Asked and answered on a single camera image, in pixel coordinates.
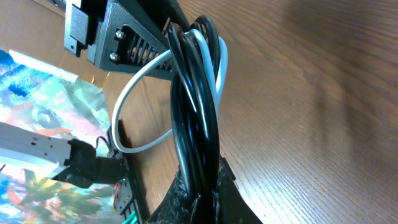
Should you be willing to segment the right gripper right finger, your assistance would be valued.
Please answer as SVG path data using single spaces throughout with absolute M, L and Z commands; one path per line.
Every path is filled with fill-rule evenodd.
M 198 196 L 189 202 L 181 173 L 178 171 L 163 201 L 146 223 L 238 223 L 261 224 L 243 200 L 227 160 L 220 159 L 216 190 L 212 196 Z

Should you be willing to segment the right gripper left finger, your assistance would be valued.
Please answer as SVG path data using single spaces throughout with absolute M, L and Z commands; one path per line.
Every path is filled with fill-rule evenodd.
M 93 64 L 105 72 L 137 73 L 169 49 L 171 23 L 184 31 L 190 26 L 176 0 L 108 1 Z

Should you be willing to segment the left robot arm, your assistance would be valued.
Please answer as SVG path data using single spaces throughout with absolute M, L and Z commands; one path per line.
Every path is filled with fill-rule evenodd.
M 122 160 L 98 157 L 84 141 L 52 138 L 6 123 L 1 123 L 1 163 L 83 189 L 113 185 L 126 173 Z

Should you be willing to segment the colourful patterned cloth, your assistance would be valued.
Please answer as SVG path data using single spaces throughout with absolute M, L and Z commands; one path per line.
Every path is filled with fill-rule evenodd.
M 1 52 L 1 222 L 122 223 L 113 184 L 60 180 L 72 141 L 109 152 L 102 89 L 32 58 Z

